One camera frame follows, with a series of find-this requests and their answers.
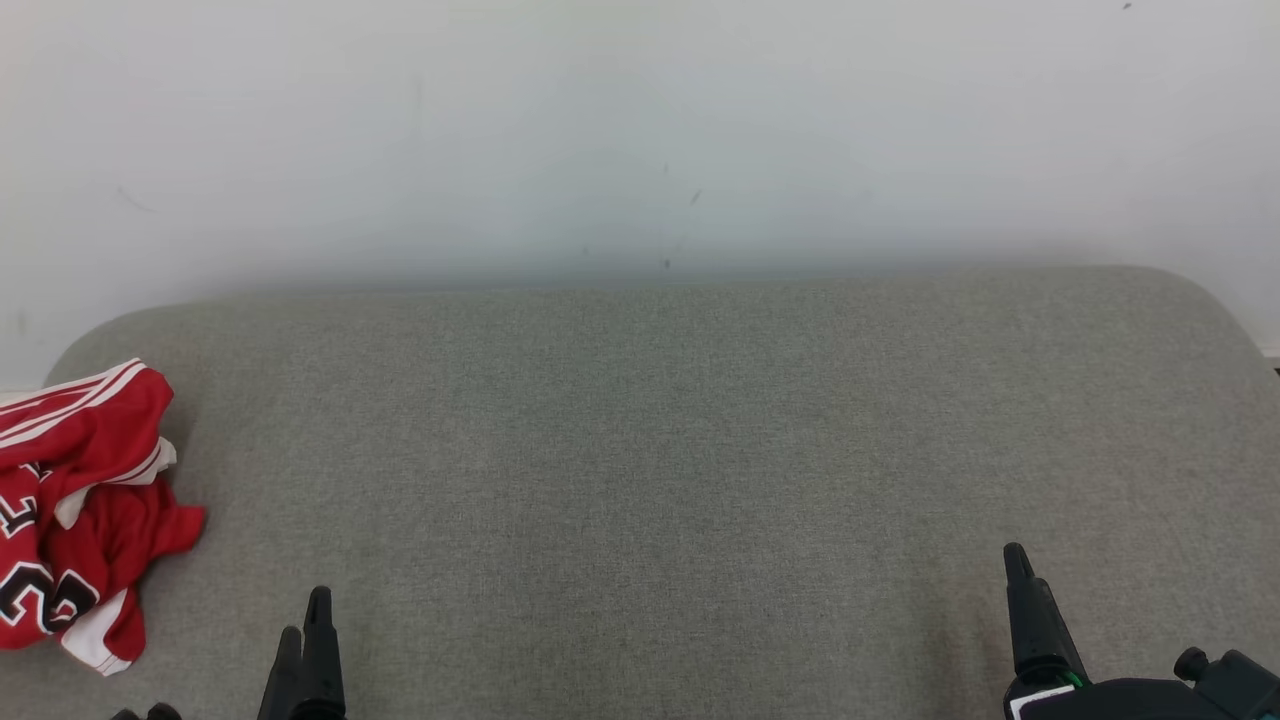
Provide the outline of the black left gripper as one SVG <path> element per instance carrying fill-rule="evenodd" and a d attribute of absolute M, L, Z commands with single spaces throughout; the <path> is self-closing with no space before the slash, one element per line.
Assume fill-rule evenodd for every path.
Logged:
<path fill-rule="evenodd" d="M 300 720 L 347 720 L 340 647 L 328 587 L 312 588 L 301 630 L 287 626 L 280 634 L 259 707 L 259 720 L 291 720 L 297 702 L 300 667 Z M 170 705 L 155 703 L 142 715 L 122 708 L 110 720 L 183 717 Z"/>

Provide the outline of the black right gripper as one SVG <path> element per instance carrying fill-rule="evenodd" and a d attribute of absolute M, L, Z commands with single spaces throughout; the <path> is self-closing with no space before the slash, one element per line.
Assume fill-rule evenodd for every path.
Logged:
<path fill-rule="evenodd" d="M 1211 703 L 1196 689 L 1210 673 L 1091 683 L 1053 592 L 1021 544 L 1004 546 L 1004 566 L 1015 670 L 1005 720 L 1211 720 Z"/>

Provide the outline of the red t-shirt with number print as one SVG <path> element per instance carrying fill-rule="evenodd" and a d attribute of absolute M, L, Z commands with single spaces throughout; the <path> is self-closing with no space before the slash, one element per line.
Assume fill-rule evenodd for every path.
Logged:
<path fill-rule="evenodd" d="M 146 647 L 140 583 L 157 560 L 189 552 L 205 521 L 156 479 L 91 491 L 65 528 L 35 466 L 0 471 L 0 652 L 52 641 L 104 676 L 129 669 Z"/>

